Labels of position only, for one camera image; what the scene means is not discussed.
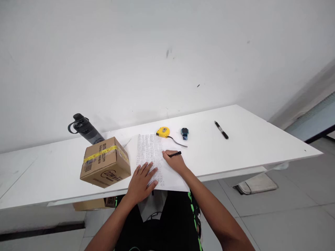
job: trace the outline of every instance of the black marker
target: black marker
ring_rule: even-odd
[[[174,154],[170,154],[170,155],[168,155],[168,156],[171,158],[171,157],[173,157],[173,156],[177,156],[177,155],[180,155],[180,154],[181,154],[181,151],[176,152],[176,153],[174,153]]]
[[[216,126],[218,127],[218,129],[220,130],[220,132],[222,132],[223,136],[226,138],[226,139],[229,139],[228,135],[222,130],[221,126],[216,122],[214,121]]]

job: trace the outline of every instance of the hand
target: hand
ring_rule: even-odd
[[[177,173],[181,175],[181,173],[185,170],[187,170],[187,166],[184,163],[183,157],[180,155],[169,157],[169,155],[174,154],[178,151],[171,151],[166,150],[163,151],[163,158],[166,160],[166,162],[169,164],[170,167],[172,167],[173,170],[175,170]]]
[[[133,174],[132,180],[128,186],[128,192],[125,195],[125,198],[132,204],[132,206],[135,206],[137,203],[140,203],[148,197],[158,184],[158,181],[155,180],[150,186],[147,186],[149,180],[157,172],[157,167],[149,172],[152,165],[152,162],[150,162],[150,164],[145,162],[142,167],[139,165]]]

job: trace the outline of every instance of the yellow tape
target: yellow tape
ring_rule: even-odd
[[[98,152],[98,153],[95,153],[95,154],[93,154],[91,156],[88,156],[87,158],[84,159],[84,163],[87,162],[87,161],[89,161],[89,160],[91,160],[91,159],[95,159],[95,158],[99,157],[100,155],[103,155],[104,153],[108,153],[110,151],[113,151],[115,149],[118,150],[119,153],[121,153],[122,157],[129,163],[129,160],[128,160],[127,156],[117,146],[111,146],[109,148],[106,148],[106,149],[102,150],[101,152]]]

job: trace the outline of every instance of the bottle cap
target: bottle cap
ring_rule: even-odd
[[[75,121],[81,120],[84,118],[83,115],[81,115],[80,113],[76,113],[75,115],[73,115],[73,118]]]

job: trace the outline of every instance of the water bottle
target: water bottle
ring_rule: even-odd
[[[83,136],[85,139],[87,139],[92,145],[97,144],[101,141],[104,141],[105,139],[101,136],[101,134],[97,131],[97,129],[92,126],[89,119],[81,115],[80,113],[77,113],[73,115],[74,122],[69,124],[67,129],[72,134],[80,133],[81,136]],[[73,124],[73,128],[77,132],[71,131],[71,125]]]

